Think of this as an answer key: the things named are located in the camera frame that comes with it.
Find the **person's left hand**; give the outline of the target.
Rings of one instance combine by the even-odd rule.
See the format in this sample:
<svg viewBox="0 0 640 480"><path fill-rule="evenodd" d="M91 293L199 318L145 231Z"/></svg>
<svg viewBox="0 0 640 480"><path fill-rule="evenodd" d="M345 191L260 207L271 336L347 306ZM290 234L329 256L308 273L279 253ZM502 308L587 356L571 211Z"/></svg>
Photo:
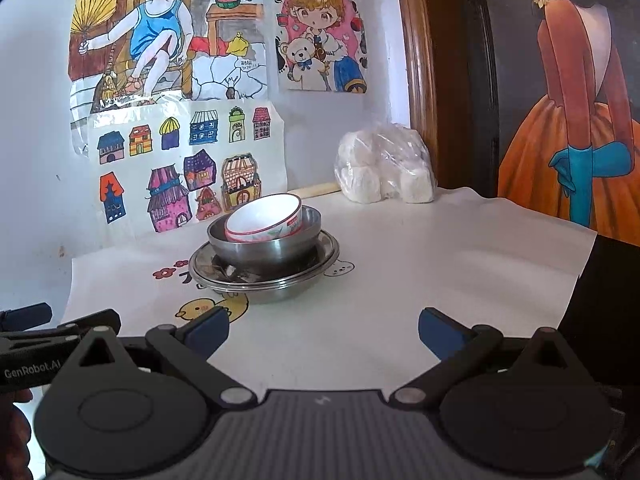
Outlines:
<svg viewBox="0 0 640 480"><path fill-rule="evenodd" d="M28 442L32 437L32 427L17 407L32 400L30 390L5 393L1 396L1 478L4 480L32 479L29 470L30 455Z"/></svg>

